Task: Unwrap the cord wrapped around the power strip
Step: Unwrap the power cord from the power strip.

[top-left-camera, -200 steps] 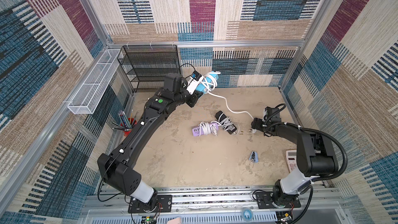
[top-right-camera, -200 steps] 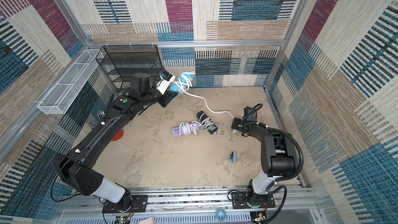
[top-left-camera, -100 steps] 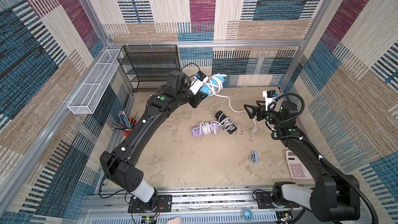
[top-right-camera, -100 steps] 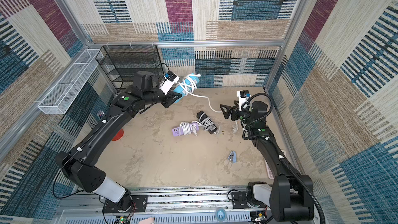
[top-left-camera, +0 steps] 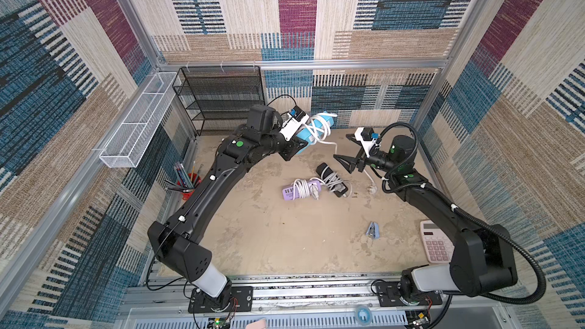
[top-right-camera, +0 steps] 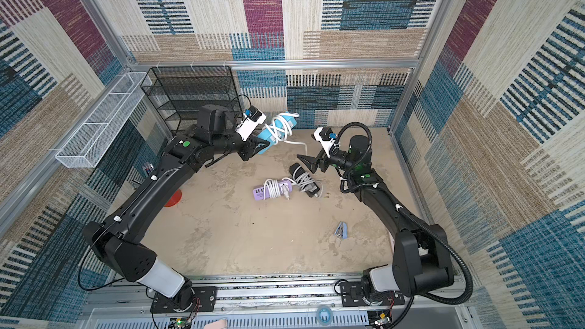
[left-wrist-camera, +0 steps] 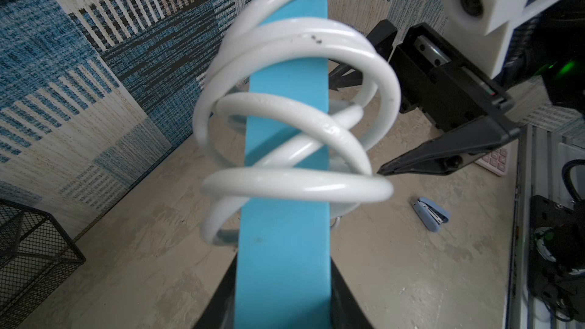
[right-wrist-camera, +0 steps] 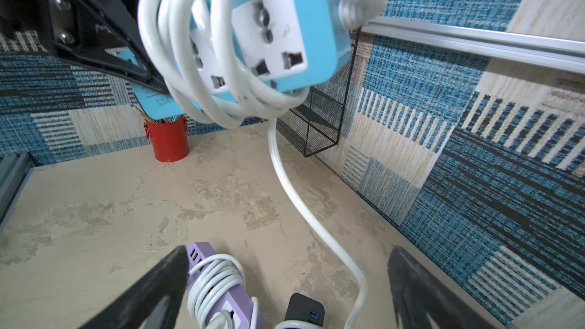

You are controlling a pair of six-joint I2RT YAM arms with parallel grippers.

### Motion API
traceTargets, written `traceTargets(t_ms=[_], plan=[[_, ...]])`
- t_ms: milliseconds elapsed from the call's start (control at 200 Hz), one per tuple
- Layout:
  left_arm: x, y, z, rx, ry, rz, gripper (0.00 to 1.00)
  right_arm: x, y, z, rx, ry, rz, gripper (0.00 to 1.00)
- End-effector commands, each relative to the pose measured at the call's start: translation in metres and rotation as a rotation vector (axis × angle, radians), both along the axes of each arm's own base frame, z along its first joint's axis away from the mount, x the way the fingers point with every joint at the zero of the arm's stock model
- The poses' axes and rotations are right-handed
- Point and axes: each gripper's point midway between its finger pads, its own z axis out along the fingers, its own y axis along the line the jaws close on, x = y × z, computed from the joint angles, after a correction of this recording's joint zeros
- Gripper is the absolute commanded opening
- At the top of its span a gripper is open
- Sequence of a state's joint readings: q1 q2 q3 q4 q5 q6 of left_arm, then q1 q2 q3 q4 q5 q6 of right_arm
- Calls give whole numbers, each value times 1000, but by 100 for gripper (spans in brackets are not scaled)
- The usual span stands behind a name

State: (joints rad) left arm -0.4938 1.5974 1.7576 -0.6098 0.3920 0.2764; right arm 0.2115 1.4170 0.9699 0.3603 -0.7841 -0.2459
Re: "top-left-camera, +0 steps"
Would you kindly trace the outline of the teal power strip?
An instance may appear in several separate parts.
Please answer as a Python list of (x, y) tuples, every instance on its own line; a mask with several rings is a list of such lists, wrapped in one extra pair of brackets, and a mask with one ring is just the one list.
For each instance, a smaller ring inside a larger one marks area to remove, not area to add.
[(313, 146), (317, 143), (336, 146), (336, 143), (327, 142), (326, 139), (332, 133), (332, 127), (334, 126), (337, 117), (337, 114), (329, 112), (321, 112), (309, 116), (307, 123), (302, 125), (301, 129), (295, 136), (307, 140), (309, 146)]

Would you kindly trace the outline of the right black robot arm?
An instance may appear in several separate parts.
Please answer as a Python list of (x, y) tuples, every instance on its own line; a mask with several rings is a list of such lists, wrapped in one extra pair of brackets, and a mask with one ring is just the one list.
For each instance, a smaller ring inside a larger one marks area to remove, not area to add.
[(380, 173), (383, 192), (420, 210), (453, 243), (449, 262), (402, 272), (399, 292), (404, 301), (416, 301), (426, 292), (436, 291), (476, 297), (517, 283), (514, 254), (518, 245), (509, 232), (457, 207), (415, 169), (415, 136), (396, 136), (387, 152), (380, 149), (381, 138), (371, 128), (361, 127), (347, 139), (359, 146), (359, 152), (354, 157), (334, 157), (348, 172), (371, 168)]

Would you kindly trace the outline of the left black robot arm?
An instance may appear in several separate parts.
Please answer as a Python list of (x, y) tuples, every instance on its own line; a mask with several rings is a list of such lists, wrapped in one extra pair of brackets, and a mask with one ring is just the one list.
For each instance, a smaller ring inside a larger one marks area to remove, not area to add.
[(200, 242), (234, 186), (266, 157), (278, 154), (289, 161), (308, 142), (298, 137), (309, 115), (299, 107), (283, 120), (280, 113), (256, 104), (248, 119), (228, 135), (216, 150), (207, 175), (166, 222), (154, 222), (148, 237), (154, 257), (195, 285), (214, 305), (224, 307), (231, 298), (231, 283), (213, 265), (212, 253)]

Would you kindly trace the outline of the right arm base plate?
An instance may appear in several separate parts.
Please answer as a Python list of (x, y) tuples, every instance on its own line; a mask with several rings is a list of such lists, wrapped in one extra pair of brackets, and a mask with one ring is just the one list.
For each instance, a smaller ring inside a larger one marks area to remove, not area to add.
[(434, 307), (443, 304), (442, 296), (435, 292), (413, 293), (409, 299), (406, 299), (400, 293), (399, 282), (373, 280), (370, 291), (378, 298), (381, 307)]

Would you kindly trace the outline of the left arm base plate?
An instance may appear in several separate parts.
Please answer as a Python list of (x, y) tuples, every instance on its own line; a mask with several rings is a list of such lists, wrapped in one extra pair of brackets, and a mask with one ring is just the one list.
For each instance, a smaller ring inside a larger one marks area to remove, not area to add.
[(213, 298), (201, 289), (193, 289), (187, 310), (190, 314), (250, 312), (253, 292), (252, 286), (230, 286)]

